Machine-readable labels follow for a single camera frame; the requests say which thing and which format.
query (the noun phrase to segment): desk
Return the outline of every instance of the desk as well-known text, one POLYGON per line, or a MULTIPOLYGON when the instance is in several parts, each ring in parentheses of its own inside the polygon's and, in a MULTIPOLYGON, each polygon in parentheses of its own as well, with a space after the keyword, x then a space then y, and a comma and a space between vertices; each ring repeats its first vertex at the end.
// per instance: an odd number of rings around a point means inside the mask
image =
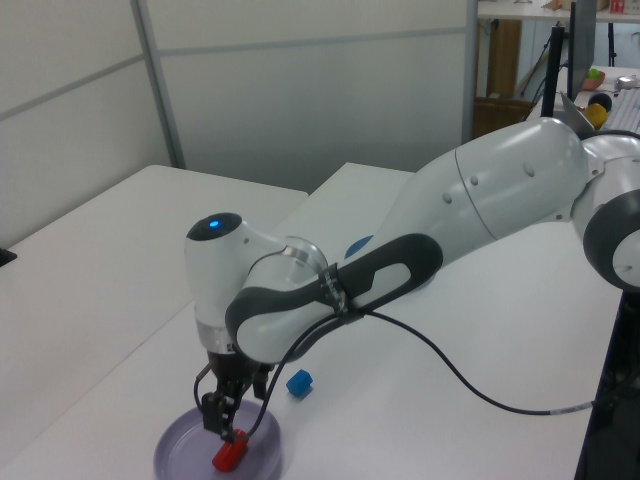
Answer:
MULTIPOLYGON (((619 68, 619 67, 594 67, 598 70, 601 70, 605 74, 605 80, 600 87, 598 87, 598 92, 612 92, 614 87, 614 82, 616 78, 621 76, 632 76, 636 75, 640 77, 640 69, 637 68, 619 68)), ((556 88, 556 92, 566 92, 567 91, 567 69, 563 68, 558 73, 558 86, 556 88)), ((576 96, 574 103, 578 107, 586 107, 589 104, 589 99, 591 95, 595 92, 580 92, 576 96)), ((555 102, 556 109, 562 109, 562 98, 559 93, 556 93, 555 102)), ((542 110, 542 99, 536 104, 536 106, 531 111, 529 118, 538 118, 540 117, 540 112, 542 110)))
MULTIPOLYGON (((550 10, 542 8, 547 3, 545 0, 533 0, 533 3, 514 3, 513 0, 498 1, 481 1, 478 2, 478 19, 480 20, 516 20, 516 21, 536 21, 546 20, 550 22, 563 21, 568 22, 570 12, 568 10, 550 10)), ((613 40, 613 24, 614 23, 640 23, 640 15, 611 14, 608 8, 600 10, 596 14, 596 21, 599 23, 609 24, 609 65, 615 65, 615 48, 613 40)), ((520 45, 520 22, 510 22, 504 25, 506 40, 499 37, 492 31, 491 39, 491 58, 489 64, 489 93, 500 93, 504 96, 513 96, 514 87, 519 78, 518 73, 518 57, 520 45)), ((548 37, 550 31, 544 35, 544 39, 548 37)))
MULTIPOLYGON (((542 6, 548 0, 533 0, 532 3, 514 3, 513 0, 478 2, 480 20, 569 20, 569 10, 553 11, 542 6)), ((640 15, 609 13, 609 7, 596 13, 600 23, 640 23, 640 15)))
MULTIPOLYGON (((375 231, 409 176, 347 164, 275 231, 338 259, 375 231)), ((554 223, 460 259, 382 310, 431 337, 486 394, 541 409, 593 397, 619 298, 584 259, 572 227, 554 223)), ((193 408, 193 378, 205 362, 187 306, 0 479, 151 480, 156 442, 193 408)), ((281 478, 291 480, 573 478, 590 415, 498 410, 416 339, 368 318, 288 365, 270 410, 282 428, 281 478), (300 368, 314 390, 296 401, 284 382, 300 368)))
POLYGON ((189 303, 191 225, 234 210, 270 229, 306 197, 154 166, 15 245, 0 268, 0 467, 189 303))

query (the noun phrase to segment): yellow object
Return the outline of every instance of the yellow object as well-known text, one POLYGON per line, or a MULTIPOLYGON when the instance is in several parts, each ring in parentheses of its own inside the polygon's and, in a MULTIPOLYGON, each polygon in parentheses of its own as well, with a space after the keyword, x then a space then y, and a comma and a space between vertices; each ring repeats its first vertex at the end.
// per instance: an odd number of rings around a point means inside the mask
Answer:
POLYGON ((593 128, 600 130, 600 127, 607 121, 607 111, 605 108, 598 104, 592 103, 584 110, 584 116, 589 120, 593 128))

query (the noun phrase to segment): computer monitor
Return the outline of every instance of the computer monitor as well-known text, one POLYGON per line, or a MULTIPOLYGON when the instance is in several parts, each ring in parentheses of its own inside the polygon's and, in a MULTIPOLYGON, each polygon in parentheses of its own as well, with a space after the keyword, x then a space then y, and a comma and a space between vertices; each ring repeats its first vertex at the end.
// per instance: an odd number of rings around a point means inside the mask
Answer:
POLYGON ((553 106, 556 100, 558 85, 558 72, 560 70, 560 58, 562 56, 562 41, 564 39, 564 27, 556 25, 551 28, 549 38, 549 58, 547 59, 547 75, 544 80, 544 93, 542 94, 541 117, 553 117, 553 106))
POLYGON ((571 3, 567 96, 572 101, 575 101, 582 90, 582 83, 593 65, 597 11, 597 0, 577 0, 571 3))

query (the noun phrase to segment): black cable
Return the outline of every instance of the black cable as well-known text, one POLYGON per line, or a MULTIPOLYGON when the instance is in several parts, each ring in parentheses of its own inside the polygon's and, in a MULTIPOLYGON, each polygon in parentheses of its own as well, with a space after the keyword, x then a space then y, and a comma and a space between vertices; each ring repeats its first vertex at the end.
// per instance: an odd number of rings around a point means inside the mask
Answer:
POLYGON ((336 318, 336 316, 334 314, 331 314, 331 315, 328 315, 328 316, 324 317, 322 320, 318 320, 316 323, 314 323, 309 328, 307 328, 304 331, 304 333, 302 335, 300 335, 295 342, 293 342, 291 347, 289 347, 289 350, 287 350, 287 352, 282 357, 282 360, 280 360, 280 363, 278 364, 278 368, 276 368, 276 371, 273 373, 273 377, 271 377, 271 382, 269 383, 269 388, 267 389, 267 394, 265 395, 264 400, 262 401, 262 407, 260 408, 260 412, 258 413, 258 417, 256 418, 256 421, 253 423, 253 427, 251 427, 251 430, 249 430, 247 432, 247 438, 251 437, 251 435, 253 435, 256 432, 256 430, 258 429, 258 427, 260 426, 260 422, 262 422, 262 417, 264 417, 264 414, 267 411, 267 405, 269 404, 269 400, 271 399, 271 394, 273 393, 273 389, 276 386, 276 382, 278 381, 278 377, 280 377, 280 374, 282 373, 282 369, 284 368, 284 366, 287 363, 287 361, 289 360, 289 358, 293 355, 293 353, 296 351, 298 346, 309 335, 311 335, 316 329, 322 327, 323 325, 325 325, 326 323, 330 322, 331 320, 333 320, 335 318, 336 318))
POLYGON ((386 322, 389 322, 389 323, 391 323, 393 325, 396 325, 396 326, 406 330, 407 332, 415 335, 420 340, 422 340, 427 345, 429 345, 433 349, 433 351, 438 354, 438 356, 447 365, 447 367, 449 367, 449 369, 454 373, 454 375, 456 377, 458 377, 458 380, 460 380, 464 384, 464 386, 467 387, 471 392, 473 392, 475 395, 480 397, 482 400, 484 400, 487 403, 490 403, 491 405, 493 405, 495 407, 501 408, 502 410, 507 410, 508 412, 518 413, 518 414, 521 414, 521 415, 536 415, 536 416, 564 415, 566 413, 578 412, 580 410, 585 410, 585 409, 590 408, 590 407, 595 407, 595 406, 602 405, 604 403, 608 403, 611 400, 614 400, 617 395, 619 395, 623 390, 625 390, 635 380, 635 378, 638 375, 640 375, 640 364, 639 364, 639 365, 636 365, 635 370, 633 370, 631 372, 631 374, 627 378, 625 378, 622 382, 620 382, 616 386, 616 388, 611 390, 609 393, 607 393, 606 395, 604 395, 604 396, 602 396, 602 397, 600 397, 598 399, 592 400, 590 402, 581 403, 579 405, 574 405, 574 406, 566 407, 566 408, 559 408, 559 409, 556 409, 556 410, 527 410, 527 409, 522 409, 522 408, 514 408, 514 407, 510 407, 508 405, 505 405, 503 403, 500 403, 500 402, 492 399, 491 397, 488 397, 484 393, 480 392, 473 385, 471 385, 471 383, 469 383, 469 381, 453 365, 451 360, 449 360, 447 358, 447 356, 444 354, 444 352, 442 350, 440 350, 440 348, 438 348, 438 346, 435 343, 433 343, 431 340, 429 340, 426 336, 424 336, 422 333, 420 333, 419 331, 417 331, 413 327, 410 327, 409 325, 406 325, 406 324, 400 322, 399 320, 391 318, 391 317, 389 317, 387 315, 384 315, 382 313, 366 312, 366 315, 369 315, 369 316, 372 316, 372 317, 376 317, 376 318, 379 318, 380 320, 384 320, 386 322))
MULTIPOLYGON (((564 415, 567 413, 573 413, 573 412, 578 412, 580 410, 586 410, 587 408, 592 408, 592 407, 597 407, 600 405, 603 405, 605 403, 609 403, 612 400, 615 400, 617 398, 617 396, 623 392, 634 380, 635 378, 640 375, 640 364, 636 365, 636 368, 629 374, 629 376, 627 378, 625 378, 623 381, 621 381, 620 383, 618 383, 618 385, 616 385, 615 388, 613 388, 613 390, 611 390, 610 392, 608 392, 607 394, 603 395, 600 398, 597 398, 595 400, 591 400, 589 402, 585 402, 585 403, 581 403, 579 405, 573 405, 571 407, 565 407, 565 408, 559 408, 559 409, 555 409, 555 410, 528 410, 528 409, 523 409, 523 408, 515 408, 515 407, 511 407, 509 405, 505 405, 503 403, 498 402, 497 400, 492 399, 491 397, 485 395, 484 393, 482 393, 481 391, 479 391, 476 387, 474 387, 471 383, 469 383, 469 381, 460 373, 460 371, 455 367, 455 365, 451 362, 451 360, 449 360, 449 358, 444 354, 444 352, 433 342, 431 341, 429 338, 427 338, 425 335, 423 335, 422 333, 420 333, 418 330, 414 329, 413 327, 410 327, 409 325, 400 322, 399 320, 396 320, 392 317, 389 317, 387 315, 384 315, 382 313, 379 312, 374 312, 374 311, 361 311, 360 313, 362 313, 363 315, 369 315, 371 317, 376 317, 380 320, 383 320, 385 322, 391 323, 392 325, 395 325, 397 327, 402 328, 403 330, 406 330, 407 332, 411 333, 412 335, 416 336, 418 339, 422 340, 424 343, 426 343, 429 347, 431 347, 431 349, 440 357, 440 359, 447 365, 447 367, 449 367, 449 369, 453 372, 453 374, 458 378, 458 380, 460 380, 462 382, 462 384, 467 387, 472 393, 474 393, 476 396, 478 396, 479 398, 481 398, 482 400, 484 400, 485 402, 500 408, 502 410, 506 410, 508 412, 512 412, 512 413, 517 413, 520 415, 530 415, 530 416, 551 416, 551 415, 564 415)), ((287 350, 287 352, 284 354, 284 356, 282 357, 282 360, 280 360, 280 363, 278 364, 278 367, 276 368, 273 377, 271 378, 271 382, 269 383, 269 388, 267 389, 267 393, 265 395, 265 398, 262 402, 262 406, 260 408, 260 412, 258 413, 258 416, 253 424, 253 426, 251 427, 251 429, 249 430, 249 432, 247 432, 246 437, 249 438, 251 437, 256 430, 258 429, 258 427, 260 426, 260 423, 262 422, 262 419, 264 417, 264 414, 267 411, 267 406, 269 404, 269 400, 271 399, 271 395, 273 394, 273 390, 276 386, 276 383, 280 377, 280 374, 282 373, 282 370, 284 369, 286 363, 289 361, 289 359, 291 358, 291 356, 295 353, 296 349, 300 346, 300 344, 302 344, 310 335, 312 335, 318 328, 324 326, 325 324, 327 324, 328 322, 330 322, 331 320, 334 320, 336 317, 335 315, 329 315, 319 321, 317 321, 316 323, 314 323, 311 327, 309 327, 307 330, 304 331, 304 333, 302 333, 302 335, 300 335, 295 342, 293 342, 293 344, 291 345, 291 347, 289 347, 289 350, 287 350)), ((194 385, 194 395, 196 396, 196 404, 198 405, 198 408, 201 410, 201 406, 200 406, 200 401, 198 399, 198 384, 200 383, 200 380, 202 379, 201 376, 206 375, 206 373, 210 370, 210 365, 207 365, 207 367, 205 367, 205 369, 202 370, 202 372, 200 372, 200 374, 198 375, 198 377, 196 377, 196 383, 194 385)))

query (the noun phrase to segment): purple plate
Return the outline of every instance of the purple plate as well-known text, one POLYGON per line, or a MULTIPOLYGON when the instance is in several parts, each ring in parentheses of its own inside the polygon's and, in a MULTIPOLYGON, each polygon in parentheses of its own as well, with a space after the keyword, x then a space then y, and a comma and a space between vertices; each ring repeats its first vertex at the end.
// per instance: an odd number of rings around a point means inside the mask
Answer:
MULTIPOLYGON (((242 402, 233 428, 250 430, 259 411, 255 403, 242 402)), ((232 472, 219 472, 211 464, 222 443, 218 435, 204 429, 198 409, 189 410, 169 426, 156 446, 157 480, 275 480, 280 476, 280 426, 269 411, 232 472)))

